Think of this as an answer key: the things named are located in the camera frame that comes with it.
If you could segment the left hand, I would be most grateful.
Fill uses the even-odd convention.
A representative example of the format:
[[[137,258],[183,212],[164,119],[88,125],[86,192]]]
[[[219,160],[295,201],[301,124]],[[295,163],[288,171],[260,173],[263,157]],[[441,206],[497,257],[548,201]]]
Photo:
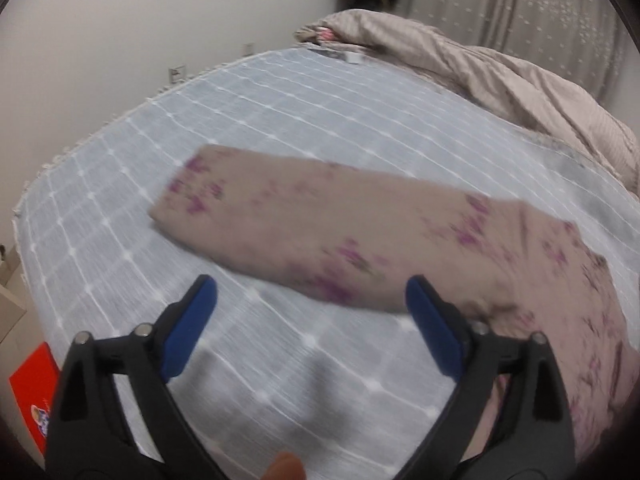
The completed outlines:
[[[279,453],[262,475],[262,480],[306,480],[302,461],[293,453]]]

